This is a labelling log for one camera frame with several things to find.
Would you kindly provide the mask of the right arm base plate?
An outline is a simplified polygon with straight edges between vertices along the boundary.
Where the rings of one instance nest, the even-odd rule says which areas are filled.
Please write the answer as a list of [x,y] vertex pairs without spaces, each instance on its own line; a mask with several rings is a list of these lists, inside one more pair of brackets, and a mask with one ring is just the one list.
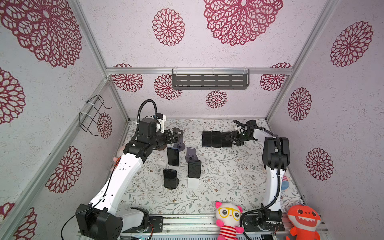
[[272,214],[270,216],[246,215],[243,219],[246,232],[284,232],[282,217]]

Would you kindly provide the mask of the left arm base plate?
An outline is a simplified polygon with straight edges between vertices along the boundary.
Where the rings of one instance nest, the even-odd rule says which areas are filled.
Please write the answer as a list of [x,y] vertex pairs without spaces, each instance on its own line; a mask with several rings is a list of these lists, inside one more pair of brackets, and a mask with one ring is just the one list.
[[144,217],[142,223],[138,227],[130,228],[123,231],[123,233],[161,233],[163,231],[163,225],[163,216],[148,216]]

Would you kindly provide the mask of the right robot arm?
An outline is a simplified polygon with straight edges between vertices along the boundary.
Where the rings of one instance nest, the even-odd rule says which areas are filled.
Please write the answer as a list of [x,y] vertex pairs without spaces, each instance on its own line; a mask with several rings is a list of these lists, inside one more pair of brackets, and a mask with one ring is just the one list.
[[281,191],[283,176],[290,164],[290,146],[288,138],[279,137],[254,120],[241,123],[233,120],[237,129],[231,132],[229,139],[236,146],[246,141],[264,140],[263,165],[266,170],[266,195],[261,207],[249,213],[257,213],[259,224],[280,224],[282,222]]

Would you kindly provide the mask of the teal-edged black phone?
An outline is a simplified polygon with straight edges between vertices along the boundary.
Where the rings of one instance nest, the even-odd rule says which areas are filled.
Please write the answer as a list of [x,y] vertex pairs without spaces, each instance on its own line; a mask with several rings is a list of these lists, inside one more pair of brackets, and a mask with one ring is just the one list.
[[231,148],[232,147],[232,137],[231,132],[222,132],[221,133],[222,148]]

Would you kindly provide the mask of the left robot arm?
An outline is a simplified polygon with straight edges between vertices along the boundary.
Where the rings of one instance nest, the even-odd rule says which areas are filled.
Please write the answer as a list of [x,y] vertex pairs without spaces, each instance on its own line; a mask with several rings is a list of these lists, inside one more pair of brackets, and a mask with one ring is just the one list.
[[80,204],[75,217],[81,235],[93,240],[116,240],[132,228],[145,230],[148,213],[131,208],[117,215],[120,200],[128,185],[154,150],[179,142],[184,132],[178,128],[167,130],[165,119],[144,118],[137,122],[134,137],[125,145],[113,171],[98,194],[87,204]]

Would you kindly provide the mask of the blue-edged black phone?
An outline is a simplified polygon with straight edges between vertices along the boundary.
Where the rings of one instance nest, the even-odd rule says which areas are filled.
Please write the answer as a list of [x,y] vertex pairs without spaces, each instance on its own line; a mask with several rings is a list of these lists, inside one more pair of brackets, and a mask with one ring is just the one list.
[[167,148],[168,165],[180,166],[180,152],[177,148]]

